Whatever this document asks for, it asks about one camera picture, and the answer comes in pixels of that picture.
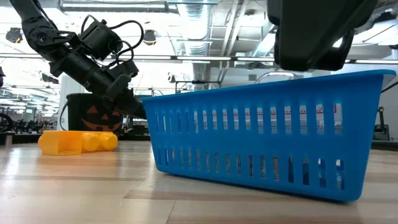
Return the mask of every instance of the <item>jack-o-lantern bucket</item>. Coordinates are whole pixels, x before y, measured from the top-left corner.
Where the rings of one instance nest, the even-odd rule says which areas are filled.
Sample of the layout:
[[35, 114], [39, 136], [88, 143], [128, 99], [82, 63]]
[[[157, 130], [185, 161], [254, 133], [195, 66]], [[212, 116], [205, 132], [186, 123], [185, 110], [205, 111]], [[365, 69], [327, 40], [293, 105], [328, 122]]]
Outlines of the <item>jack-o-lantern bucket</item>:
[[103, 100], [91, 93], [67, 95], [68, 127], [70, 131], [112, 131], [119, 136], [123, 115], [110, 111]]

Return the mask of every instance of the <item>wooden table surface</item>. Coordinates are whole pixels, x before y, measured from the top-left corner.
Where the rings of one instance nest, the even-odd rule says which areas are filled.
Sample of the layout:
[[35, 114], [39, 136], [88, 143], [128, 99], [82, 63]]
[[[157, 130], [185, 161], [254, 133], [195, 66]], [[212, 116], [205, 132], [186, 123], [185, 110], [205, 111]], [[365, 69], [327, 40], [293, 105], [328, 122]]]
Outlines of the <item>wooden table surface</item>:
[[398, 223], [398, 153], [371, 151], [362, 197], [331, 203], [156, 170], [149, 142], [41, 155], [0, 147], [0, 223]]

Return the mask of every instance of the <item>yellow toy block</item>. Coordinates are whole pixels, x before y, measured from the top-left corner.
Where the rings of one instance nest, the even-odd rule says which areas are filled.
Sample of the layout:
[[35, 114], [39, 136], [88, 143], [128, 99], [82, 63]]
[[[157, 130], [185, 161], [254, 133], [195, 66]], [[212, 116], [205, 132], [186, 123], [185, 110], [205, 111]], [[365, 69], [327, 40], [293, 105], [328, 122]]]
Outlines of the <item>yellow toy block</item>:
[[118, 145], [118, 137], [112, 132], [100, 131], [44, 131], [38, 144], [42, 154], [74, 155], [112, 151]]

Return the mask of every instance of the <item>robotic arm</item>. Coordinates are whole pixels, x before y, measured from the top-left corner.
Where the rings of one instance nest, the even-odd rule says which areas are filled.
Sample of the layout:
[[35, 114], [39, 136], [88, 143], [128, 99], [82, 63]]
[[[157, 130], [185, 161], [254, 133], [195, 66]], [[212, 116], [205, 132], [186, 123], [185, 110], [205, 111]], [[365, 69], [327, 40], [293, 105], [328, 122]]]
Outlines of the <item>robotic arm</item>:
[[[142, 104], [129, 89], [128, 83], [138, 73], [132, 61], [120, 63], [118, 57], [131, 51], [141, 42], [144, 29], [136, 21], [126, 21], [114, 27], [106, 26], [106, 21], [95, 21], [80, 35], [60, 31], [48, 18], [38, 0], [10, 0], [22, 19], [22, 29], [26, 41], [32, 49], [50, 63], [50, 72], [59, 77], [63, 72], [83, 85], [88, 91], [101, 97], [105, 106], [124, 114], [146, 119]], [[112, 31], [127, 23], [136, 23], [141, 29], [141, 39], [133, 47]], [[129, 48], [122, 50], [123, 43]], [[111, 53], [116, 60], [107, 65], [98, 65], [93, 59], [104, 60]]]

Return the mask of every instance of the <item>blue plastic basket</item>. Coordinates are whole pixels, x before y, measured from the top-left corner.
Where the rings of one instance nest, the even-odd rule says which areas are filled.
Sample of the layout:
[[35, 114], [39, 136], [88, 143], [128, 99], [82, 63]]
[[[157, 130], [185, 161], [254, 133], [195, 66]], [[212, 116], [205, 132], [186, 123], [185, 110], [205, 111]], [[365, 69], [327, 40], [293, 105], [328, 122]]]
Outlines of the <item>blue plastic basket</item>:
[[360, 197], [391, 70], [144, 99], [170, 174], [352, 201]]

